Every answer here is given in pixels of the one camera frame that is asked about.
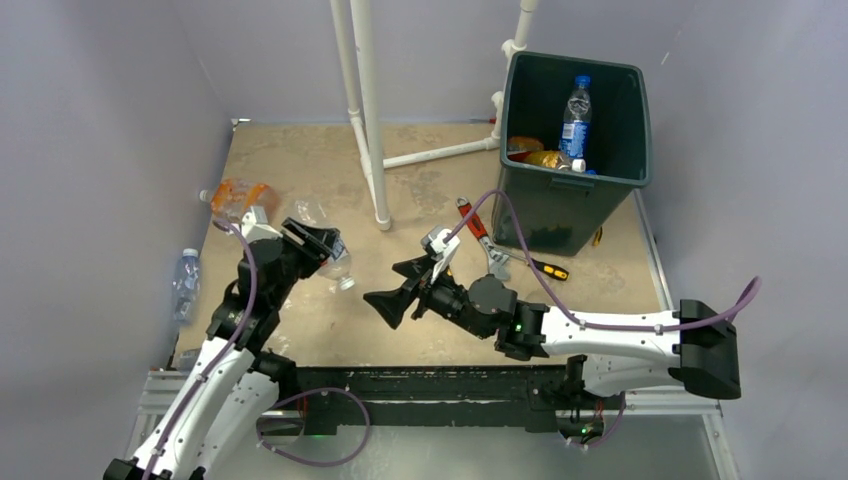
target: yellow screwdriver handle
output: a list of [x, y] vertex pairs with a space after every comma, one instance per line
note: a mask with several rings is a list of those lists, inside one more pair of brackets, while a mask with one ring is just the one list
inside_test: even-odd
[[562, 282], [568, 280], [568, 270], [562, 267], [551, 265], [550, 263], [540, 262], [538, 260], [533, 260], [533, 265], [536, 267], [537, 270], [553, 278], [554, 280], [559, 280]]

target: screwdriver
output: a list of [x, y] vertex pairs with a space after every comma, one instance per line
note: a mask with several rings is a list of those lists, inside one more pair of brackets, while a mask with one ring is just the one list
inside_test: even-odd
[[[516, 258], [518, 260], [521, 260], [524, 263], [527, 263], [527, 259], [524, 257], [524, 255], [512, 253], [508, 250], [502, 250], [500, 248], [496, 248], [495, 250], [502, 252], [502, 253], [504, 253], [504, 254], [512, 257], [512, 258]], [[553, 278], [554, 280], [559, 280], [561, 282], [568, 280], [568, 275], [569, 275], [568, 270], [566, 270], [562, 267], [558, 267], [556, 265], [550, 264], [550, 263], [541, 262], [541, 261], [536, 260], [535, 258], [532, 258], [532, 257], [531, 257], [531, 260], [533, 261], [533, 266], [535, 266], [537, 270], [539, 270], [540, 272], [544, 273], [545, 275]]]

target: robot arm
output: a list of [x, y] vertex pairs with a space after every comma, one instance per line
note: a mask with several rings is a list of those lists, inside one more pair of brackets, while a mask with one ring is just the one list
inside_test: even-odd
[[[400, 326], [405, 311], [417, 299], [413, 319], [432, 310], [478, 338], [495, 336], [495, 350], [509, 358], [526, 361], [576, 355], [569, 363], [580, 364], [582, 378], [574, 379], [573, 389], [584, 394], [608, 397], [632, 388], [682, 384], [687, 391], [708, 398], [741, 395], [736, 332], [728, 322], [685, 332], [583, 328], [555, 307], [519, 300], [515, 291], [492, 275], [477, 279], [468, 289], [457, 284], [443, 262], [458, 248], [458, 241], [452, 243], [456, 237], [448, 243], [439, 241], [438, 249], [432, 247], [434, 239], [444, 238], [447, 232], [435, 229], [422, 240], [425, 255], [392, 266], [406, 277], [400, 288], [365, 294], [365, 301], [390, 327]], [[677, 312], [575, 315], [607, 325], [671, 326], [714, 313], [701, 302], [684, 300]]]
[[[327, 260], [339, 232], [290, 219], [278, 232], [267, 225], [261, 208], [245, 215], [241, 231], [257, 268], [250, 316], [243, 318], [251, 288], [250, 267], [243, 258], [238, 279], [227, 287], [213, 313], [198, 361], [176, 400], [133, 458], [113, 460], [104, 480], [138, 480], [153, 456], [157, 458], [151, 480], [202, 480], [254, 428], [262, 412], [280, 398], [300, 392], [295, 362], [261, 349], [280, 322], [279, 309], [289, 292]], [[248, 323], [234, 342], [228, 342], [241, 322]], [[204, 375], [225, 348], [223, 358]], [[179, 408], [186, 398], [188, 403]], [[163, 443], [163, 426], [172, 419], [174, 428]]]

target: beige tabletop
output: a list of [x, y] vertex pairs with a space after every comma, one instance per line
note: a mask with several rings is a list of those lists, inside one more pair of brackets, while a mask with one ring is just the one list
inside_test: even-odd
[[[479, 140], [490, 125], [387, 125], [387, 156]], [[235, 132], [224, 178], [240, 177], [274, 187], [284, 204], [313, 196], [320, 200], [341, 230], [353, 259], [356, 285], [336, 292], [332, 282], [313, 277], [299, 282], [266, 347], [301, 366], [356, 365], [507, 365], [521, 364], [493, 349], [493, 339], [476, 337], [428, 312], [419, 320], [404, 319], [389, 328], [363, 300], [374, 290], [400, 286], [403, 278], [391, 271], [395, 262], [423, 254], [420, 239], [435, 225], [452, 228], [459, 221], [455, 201], [473, 202], [496, 186], [496, 150], [466, 154], [386, 171], [392, 229], [381, 232], [374, 221], [368, 186], [359, 166], [359, 153], [349, 126], [241, 125]], [[480, 209], [488, 226], [492, 203]], [[272, 225], [282, 221], [282, 209]], [[538, 255], [571, 272], [567, 282], [551, 280], [554, 291], [574, 310], [609, 313], [657, 311], [659, 301], [651, 264], [632, 196], [604, 224], [597, 247], [587, 246], [576, 257]], [[486, 273], [482, 247], [470, 232], [460, 234], [462, 246], [452, 271], [466, 287]], [[238, 241], [210, 226], [201, 252], [202, 291], [197, 321], [180, 334], [177, 353], [198, 347], [224, 288], [236, 277], [242, 251]], [[507, 286], [520, 298], [551, 303], [530, 270], [522, 263], [507, 264]], [[561, 363], [535, 359], [534, 363]]]

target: bottle label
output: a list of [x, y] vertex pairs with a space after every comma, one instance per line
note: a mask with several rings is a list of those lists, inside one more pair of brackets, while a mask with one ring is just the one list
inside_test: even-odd
[[583, 158], [588, 131], [589, 124], [586, 122], [563, 123], [562, 136], [559, 140], [560, 151], [571, 158]]
[[342, 237], [336, 237], [336, 242], [333, 243], [333, 251], [330, 253], [330, 258], [332, 261], [337, 262], [340, 259], [347, 256], [347, 247], [344, 246], [344, 242], [342, 241]]

